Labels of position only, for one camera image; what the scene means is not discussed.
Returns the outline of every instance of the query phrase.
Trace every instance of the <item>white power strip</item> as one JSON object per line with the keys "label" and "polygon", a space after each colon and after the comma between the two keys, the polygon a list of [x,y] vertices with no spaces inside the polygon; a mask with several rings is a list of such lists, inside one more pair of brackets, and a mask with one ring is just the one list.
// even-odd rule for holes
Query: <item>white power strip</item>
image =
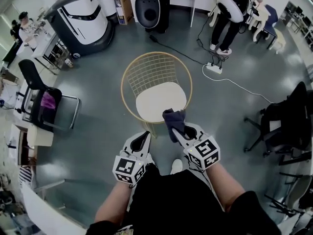
{"label": "white power strip", "polygon": [[220,69],[219,66],[216,66],[216,65],[212,66],[211,63],[207,63],[205,66],[208,70],[214,71],[218,74],[222,74],[223,69]]}

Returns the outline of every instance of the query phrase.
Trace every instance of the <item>dark blue cloth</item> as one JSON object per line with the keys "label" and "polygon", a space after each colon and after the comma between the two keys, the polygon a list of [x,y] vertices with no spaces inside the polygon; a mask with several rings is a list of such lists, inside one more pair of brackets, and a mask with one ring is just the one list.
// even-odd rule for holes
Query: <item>dark blue cloth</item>
{"label": "dark blue cloth", "polygon": [[172,142],[178,142],[172,128],[175,128],[178,132],[184,135],[185,130],[185,110],[174,112],[173,109],[165,110],[162,114],[164,121],[166,123],[168,133]]}

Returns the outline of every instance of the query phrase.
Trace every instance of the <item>sneaker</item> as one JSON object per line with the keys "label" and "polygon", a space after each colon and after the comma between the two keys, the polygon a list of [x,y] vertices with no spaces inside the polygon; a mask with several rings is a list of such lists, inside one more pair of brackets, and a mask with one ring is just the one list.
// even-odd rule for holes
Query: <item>sneaker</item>
{"label": "sneaker", "polygon": [[210,50],[215,50],[216,45],[212,44],[212,42],[210,42]]}
{"label": "sneaker", "polygon": [[232,51],[230,48],[228,48],[228,49],[226,49],[226,50],[221,50],[220,48],[218,48],[218,50],[216,51],[217,54],[219,54],[219,55],[225,55],[225,56],[230,55],[232,52],[233,52],[233,51]]}
{"label": "sneaker", "polygon": [[153,161],[152,156],[151,156],[150,153],[148,153],[148,155],[147,155],[147,160],[148,160],[148,164],[156,165],[156,163]]}
{"label": "sneaker", "polygon": [[173,164],[172,164],[172,171],[171,171],[171,175],[181,172],[182,171],[182,160],[180,159],[175,159]]}

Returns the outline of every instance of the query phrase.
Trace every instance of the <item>white cable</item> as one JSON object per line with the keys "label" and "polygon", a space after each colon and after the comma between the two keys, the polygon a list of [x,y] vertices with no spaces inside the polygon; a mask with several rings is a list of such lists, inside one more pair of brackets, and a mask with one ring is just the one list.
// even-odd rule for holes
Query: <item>white cable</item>
{"label": "white cable", "polygon": [[230,80],[230,79],[228,79],[228,78],[223,78],[223,79],[213,79],[213,78],[211,78],[211,77],[209,77],[209,76],[205,75],[204,70],[203,70],[203,69],[204,69],[204,66],[206,66],[206,65],[203,65],[203,66],[202,66],[202,73],[203,73],[203,75],[204,75],[205,77],[207,77],[207,78],[211,79],[212,81],[216,81],[216,82],[219,82],[219,81],[229,81],[229,82],[232,82],[233,84],[237,85],[239,88],[241,88],[241,89],[245,90],[246,92],[248,92],[248,93],[250,93],[250,94],[252,94],[252,95],[261,96],[261,97],[262,97],[262,98],[264,98],[267,102],[269,102],[269,103],[273,104],[273,102],[269,101],[269,100],[268,100],[266,97],[264,97],[263,95],[261,95],[261,94],[257,94],[257,93],[252,93],[251,91],[248,91],[248,90],[247,90],[247,89],[245,89],[244,87],[241,87],[240,85],[236,84],[235,82],[231,81],[231,80]]}

